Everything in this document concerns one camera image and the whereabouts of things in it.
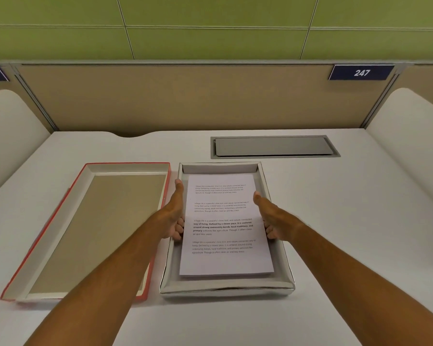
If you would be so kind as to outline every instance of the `green wall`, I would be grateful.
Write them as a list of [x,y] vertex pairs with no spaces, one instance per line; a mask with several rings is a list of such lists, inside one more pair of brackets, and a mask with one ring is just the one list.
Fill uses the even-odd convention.
[[433,0],[0,0],[0,59],[133,55],[433,59]]

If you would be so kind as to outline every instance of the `forearm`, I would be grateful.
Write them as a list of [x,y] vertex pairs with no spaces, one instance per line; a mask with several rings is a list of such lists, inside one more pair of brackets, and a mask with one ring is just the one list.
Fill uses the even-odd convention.
[[58,303],[26,345],[112,345],[161,239],[156,214]]
[[289,242],[363,345],[433,345],[433,314],[415,299],[304,224]]

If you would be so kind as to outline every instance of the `white curved side panel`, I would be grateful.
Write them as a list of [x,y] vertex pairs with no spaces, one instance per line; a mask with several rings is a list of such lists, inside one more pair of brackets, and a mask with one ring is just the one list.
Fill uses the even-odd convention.
[[16,93],[0,90],[0,187],[49,136]]
[[433,104],[399,88],[367,131],[433,198]]

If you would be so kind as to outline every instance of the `desk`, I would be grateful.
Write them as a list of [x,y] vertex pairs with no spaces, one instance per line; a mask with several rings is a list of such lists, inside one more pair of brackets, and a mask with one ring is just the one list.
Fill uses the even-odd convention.
[[[328,135],[340,158],[250,160],[262,161],[274,203],[433,311],[433,201],[360,129],[164,131],[136,138],[55,132],[0,188],[0,293],[85,163],[169,161],[175,178],[180,162],[213,161],[210,136],[260,135]],[[289,297],[190,303],[159,296],[166,249],[162,240],[149,299],[131,308],[116,345],[359,344],[288,244],[297,286]],[[48,311],[0,301],[0,345],[22,345]]]

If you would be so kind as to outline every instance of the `number 247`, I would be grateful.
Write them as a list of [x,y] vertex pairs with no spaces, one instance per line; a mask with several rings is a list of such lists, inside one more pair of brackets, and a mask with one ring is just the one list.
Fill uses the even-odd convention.
[[370,73],[370,70],[356,70],[356,74],[354,76],[366,76]]

